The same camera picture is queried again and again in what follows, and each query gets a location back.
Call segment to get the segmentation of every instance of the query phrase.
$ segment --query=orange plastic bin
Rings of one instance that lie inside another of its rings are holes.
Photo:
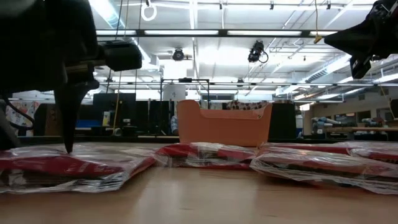
[[[256,147],[267,142],[272,104],[258,110],[201,110],[193,100],[177,105],[180,142]]]

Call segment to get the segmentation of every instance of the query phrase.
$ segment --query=ceiling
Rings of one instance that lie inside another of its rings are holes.
[[[107,10],[119,14],[127,29],[308,29],[315,30],[317,14],[313,0],[275,0],[274,9],[270,10],[271,1],[260,0],[151,0],[156,8],[156,15],[151,21],[145,21],[141,15],[142,7],[146,8],[145,0],[104,0],[109,1],[114,9],[106,6],[94,7],[99,0],[90,0],[97,29],[111,29],[104,19]],[[320,30],[342,30],[364,20],[372,8],[374,0],[331,0],[331,8],[326,9],[328,1],[318,0],[318,28]],[[153,8],[145,9],[145,16],[150,17]],[[255,41],[262,40],[269,53],[269,61],[265,64],[249,63],[248,53]],[[137,74],[138,82],[158,82],[166,69],[187,69],[186,76],[209,78],[213,82],[236,82],[244,78],[245,82],[301,82],[303,78],[314,74],[314,71],[330,64],[345,54],[320,41],[298,38],[252,38],[252,37],[137,37],[137,43],[147,55],[159,58],[158,66],[144,65],[138,71],[122,72],[122,82],[134,82]],[[185,55],[195,55],[197,72],[193,60],[178,64],[170,59],[171,52],[181,48]],[[379,71],[374,71],[372,78],[377,78]],[[96,78],[102,82],[109,75],[109,69],[96,70]],[[120,73],[111,72],[113,81],[119,81]],[[337,83],[350,77],[349,66],[345,64],[330,73],[312,81],[314,83]],[[156,90],[160,85],[138,85],[137,89]],[[122,85],[121,88],[134,88]],[[212,86],[216,90],[238,89],[237,86]],[[276,90],[282,86],[259,86],[248,94],[259,90]],[[353,88],[294,88],[288,91],[290,97],[300,94],[317,93],[324,95],[331,91],[341,92]]]

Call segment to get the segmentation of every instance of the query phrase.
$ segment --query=wall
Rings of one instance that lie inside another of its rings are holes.
[[[387,98],[398,98],[398,88],[390,88]],[[336,114],[371,111],[372,118],[377,116],[377,109],[388,108],[388,101],[386,97],[380,95],[379,92],[365,93],[365,100],[358,100],[358,96],[348,98],[345,103],[328,104],[324,108],[323,104],[316,104],[312,106],[313,116],[332,116]]]

